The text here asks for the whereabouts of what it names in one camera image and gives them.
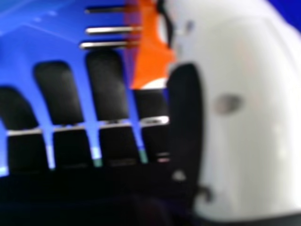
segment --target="orange object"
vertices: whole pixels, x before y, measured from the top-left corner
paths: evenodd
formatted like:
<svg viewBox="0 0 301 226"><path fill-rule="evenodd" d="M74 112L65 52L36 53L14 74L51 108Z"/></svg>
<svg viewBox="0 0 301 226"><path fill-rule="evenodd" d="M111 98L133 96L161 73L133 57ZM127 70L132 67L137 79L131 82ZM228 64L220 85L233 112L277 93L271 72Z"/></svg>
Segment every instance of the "orange object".
<svg viewBox="0 0 301 226"><path fill-rule="evenodd" d="M159 14L154 1L136 0L136 5L134 10L136 13L133 12L133 7L128 7L130 16L126 17L126 23L137 26L138 18L139 26L142 28L139 35L134 32L129 40L131 42L133 37L138 36L132 88L141 89L154 80L167 78L167 66L175 60L175 56L158 35Z"/></svg>

